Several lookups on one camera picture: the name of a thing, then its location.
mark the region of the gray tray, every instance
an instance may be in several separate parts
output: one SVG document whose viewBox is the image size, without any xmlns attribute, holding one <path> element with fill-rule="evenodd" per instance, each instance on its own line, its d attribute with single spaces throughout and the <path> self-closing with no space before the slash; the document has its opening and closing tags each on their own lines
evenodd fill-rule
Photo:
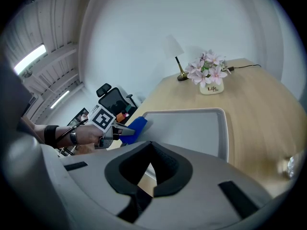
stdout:
<svg viewBox="0 0 307 230">
<path fill-rule="evenodd" d="M 163 142 L 210 154 L 228 162 L 226 115 L 220 108 L 151 111 L 137 141 Z M 146 172 L 155 179 L 152 166 Z"/>
</svg>

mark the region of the ceiling light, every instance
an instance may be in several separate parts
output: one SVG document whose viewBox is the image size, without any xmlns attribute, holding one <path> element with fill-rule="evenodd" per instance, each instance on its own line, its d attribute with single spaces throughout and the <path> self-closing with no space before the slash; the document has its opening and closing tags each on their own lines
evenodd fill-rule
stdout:
<svg viewBox="0 0 307 230">
<path fill-rule="evenodd" d="M 35 50 L 33 50 L 30 54 L 28 54 L 25 58 L 23 58 L 15 67 L 14 71 L 19 75 L 27 66 L 29 66 L 35 59 L 40 57 L 43 53 L 46 52 L 46 48 L 44 45 L 39 46 Z"/>
<path fill-rule="evenodd" d="M 54 102 L 54 104 L 51 106 L 51 109 L 53 107 L 55 107 L 56 104 L 59 103 L 60 100 L 62 100 L 64 98 L 65 95 L 67 95 L 69 93 L 69 91 L 67 90 L 56 102 Z"/>
</svg>

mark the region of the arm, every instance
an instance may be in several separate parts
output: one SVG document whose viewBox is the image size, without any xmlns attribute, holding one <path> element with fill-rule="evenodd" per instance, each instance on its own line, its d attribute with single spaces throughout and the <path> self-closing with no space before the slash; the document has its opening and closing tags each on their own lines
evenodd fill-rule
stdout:
<svg viewBox="0 0 307 230">
<path fill-rule="evenodd" d="M 31 122 L 27 117 L 23 117 L 23 119 L 32 128 L 32 130 L 35 131 L 35 133 L 41 138 L 41 140 L 45 142 L 44 132 L 46 125 L 36 125 Z M 69 128 L 71 128 L 71 126 L 57 127 L 56 139 Z M 91 143 L 98 144 L 99 138 L 103 136 L 103 132 L 93 124 L 81 125 L 76 129 L 76 136 L 79 145 L 86 145 Z M 66 135 L 62 140 L 60 140 L 57 145 L 58 148 L 73 146 L 69 134 Z"/>
</svg>

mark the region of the blue block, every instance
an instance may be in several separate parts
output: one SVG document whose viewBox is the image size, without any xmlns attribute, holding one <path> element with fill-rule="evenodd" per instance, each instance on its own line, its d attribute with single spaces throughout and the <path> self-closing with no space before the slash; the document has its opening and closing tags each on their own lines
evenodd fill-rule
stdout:
<svg viewBox="0 0 307 230">
<path fill-rule="evenodd" d="M 144 129 L 145 125 L 147 123 L 147 120 L 144 117 L 137 117 L 129 126 L 128 128 L 134 129 L 134 135 L 133 136 L 119 136 L 119 139 L 122 143 L 128 143 L 133 144 L 137 138 L 139 137 L 141 131 Z"/>
</svg>

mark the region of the hand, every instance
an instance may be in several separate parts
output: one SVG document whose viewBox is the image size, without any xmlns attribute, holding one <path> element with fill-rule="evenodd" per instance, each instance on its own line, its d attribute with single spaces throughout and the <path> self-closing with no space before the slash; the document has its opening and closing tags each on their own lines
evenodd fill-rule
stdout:
<svg viewBox="0 0 307 230">
<path fill-rule="evenodd" d="M 98 144 L 99 138 L 104 135 L 103 131 L 93 124 L 81 125 L 76 129 L 76 136 L 79 145 Z"/>
</svg>

